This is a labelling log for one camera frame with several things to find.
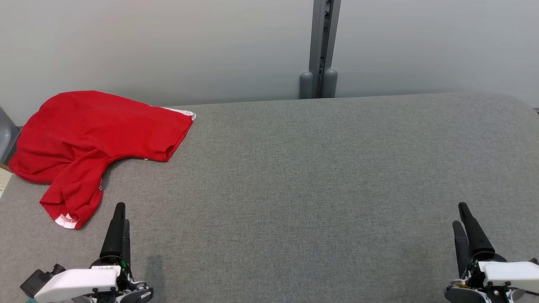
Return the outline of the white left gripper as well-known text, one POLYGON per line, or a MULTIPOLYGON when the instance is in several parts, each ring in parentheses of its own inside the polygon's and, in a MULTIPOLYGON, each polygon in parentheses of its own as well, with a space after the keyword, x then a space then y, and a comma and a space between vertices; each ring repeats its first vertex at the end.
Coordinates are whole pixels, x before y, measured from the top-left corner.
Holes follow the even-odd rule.
POLYGON ((148 303, 154 289, 145 281, 135 281, 130 266, 130 222, 125 219, 125 203, 119 202, 100 258, 89 268, 53 274, 33 299, 37 303, 148 303))

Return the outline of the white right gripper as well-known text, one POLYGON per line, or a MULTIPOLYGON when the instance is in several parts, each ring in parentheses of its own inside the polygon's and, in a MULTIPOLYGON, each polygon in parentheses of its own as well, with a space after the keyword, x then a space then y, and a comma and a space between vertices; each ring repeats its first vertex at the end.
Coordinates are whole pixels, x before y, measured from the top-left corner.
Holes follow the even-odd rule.
POLYGON ((524 295, 537 297, 538 260, 491 260, 495 256, 495 249, 478 220, 465 202, 460 202, 458 209, 465 228, 464 231, 460 222, 453 222, 460 278, 446 287, 445 299, 451 303, 515 303, 524 295))

